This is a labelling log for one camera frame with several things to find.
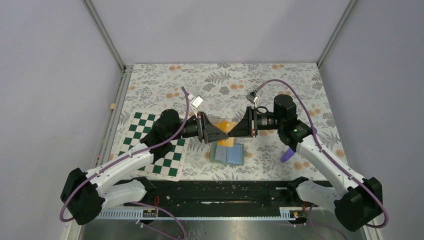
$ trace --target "gray floor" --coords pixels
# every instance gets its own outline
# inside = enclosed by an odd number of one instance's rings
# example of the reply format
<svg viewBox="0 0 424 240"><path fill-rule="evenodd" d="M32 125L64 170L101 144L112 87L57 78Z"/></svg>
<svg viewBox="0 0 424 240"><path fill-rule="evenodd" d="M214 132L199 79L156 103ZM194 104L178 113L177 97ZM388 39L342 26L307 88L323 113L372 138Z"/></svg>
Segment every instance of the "gray floor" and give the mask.
<svg viewBox="0 0 424 240"><path fill-rule="evenodd" d="M366 239L362 229L350 232L344 229L327 211L313 210L313 222L325 223L342 230L350 240ZM191 220L182 221L189 240L314 240L320 239L310 226L287 226L282 221L229 221L229 220ZM178 225L173 220L157 220L151 223L171 236L182 238ZM327 240L344 239L338 232L316 226L318 232ZM168 240L150 229L140 228L133 220L93 220L83 226L80 240Z"/></svg>

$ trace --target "checkered board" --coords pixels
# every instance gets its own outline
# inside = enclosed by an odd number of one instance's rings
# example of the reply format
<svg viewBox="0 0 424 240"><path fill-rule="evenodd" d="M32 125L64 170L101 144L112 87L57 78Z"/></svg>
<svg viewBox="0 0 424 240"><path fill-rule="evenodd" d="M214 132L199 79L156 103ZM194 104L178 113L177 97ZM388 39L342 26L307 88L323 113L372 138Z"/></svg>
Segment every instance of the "checkered board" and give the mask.
<svg viewBox="0 0 424 240"><path fill-rule="evenodd" d="M145 110L133 110L129 118L128 125L124 130L119 145L119 153L115 157L127 152L135 146L140 139L146 136L152 129L153 123L160 117L160 114L145 113ZM172 150L165 157L160 158L155 163L149 164L133 172L131 175L146 176L151 179L161 179L179 181L184 167L188 141L178 139L171 141Z"/></svg>

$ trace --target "leaf pattern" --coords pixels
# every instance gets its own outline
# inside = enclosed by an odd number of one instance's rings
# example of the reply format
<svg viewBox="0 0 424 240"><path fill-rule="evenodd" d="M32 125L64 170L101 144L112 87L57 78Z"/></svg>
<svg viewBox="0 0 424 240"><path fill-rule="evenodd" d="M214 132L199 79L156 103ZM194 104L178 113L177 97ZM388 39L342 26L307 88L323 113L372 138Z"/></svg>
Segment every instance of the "leaf pattern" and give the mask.
<svg viewBox="0 0 424 240"><path fill-rule="evenodd" d="M191 94L204 98L199 110L206 112L208 117L238 122L246 107L251 106L246 94L264 81L275 78L285 80L296 90L311 114L323 144L334 153L343 151L336 121L314 63L135 64L113 140L112 154L119 151L119 141L125 135L124 129L133 110L148 109L160 114L165 109L175 109L183 116L186 111L181 91L183 86ZM283 85L268 84L259 91L259 105L271 111L274 97L282 93L293 96ZM308 122L301 107L297 108L297 114L300 120ZM235 143L245 147L244 165L210 162L210 145L201 143L196 137L189 138L181 179L293 180L300 176L325 179L298 154L281 163L280 157L289 148L280 141L277 131L265 131L256 138L236 138Z"/></svg>

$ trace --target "perforated metal strip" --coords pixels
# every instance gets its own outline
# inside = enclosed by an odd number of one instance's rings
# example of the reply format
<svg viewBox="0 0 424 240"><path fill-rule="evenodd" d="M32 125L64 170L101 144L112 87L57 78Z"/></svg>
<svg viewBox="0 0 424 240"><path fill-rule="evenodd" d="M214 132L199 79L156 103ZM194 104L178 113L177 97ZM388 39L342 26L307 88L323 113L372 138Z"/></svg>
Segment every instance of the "perforated metal strip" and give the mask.
<svg viewBox="0 0 424 240"><path fill-rule="evenodd" d="M96 219L118 220L173 220L171 217L143 217L143 209L109 208L102 211ZM241 217L178 217L179 220L243 220L243 221L294 221L290 211L280 207L280 216L241 216Z"/></svg>

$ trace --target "gray wall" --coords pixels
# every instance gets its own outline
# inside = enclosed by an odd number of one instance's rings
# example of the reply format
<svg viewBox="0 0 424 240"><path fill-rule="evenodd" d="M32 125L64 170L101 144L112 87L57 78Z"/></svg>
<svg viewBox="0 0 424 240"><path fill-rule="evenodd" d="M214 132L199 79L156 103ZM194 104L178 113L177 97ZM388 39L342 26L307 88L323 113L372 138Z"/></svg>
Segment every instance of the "gray wall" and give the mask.
<svg viewBox="0 0 424 240"><path fill-rule="evenodd" d="M424 1L358 1L321 68L347 157L383 185L385 240L422 239Z"/></svg>
<svg viewBox="0 0 424 240"><path fill-rule="evenodd" d="M93 0L133 63L317 62L349 0Z"/></svg>
<svg viewBox="0 0 424 240"><path fill-rule="evenodd" d="M0 73L0 238L58 240L62 187L94 162L119 69L81 1L1 1Z"/></svg>

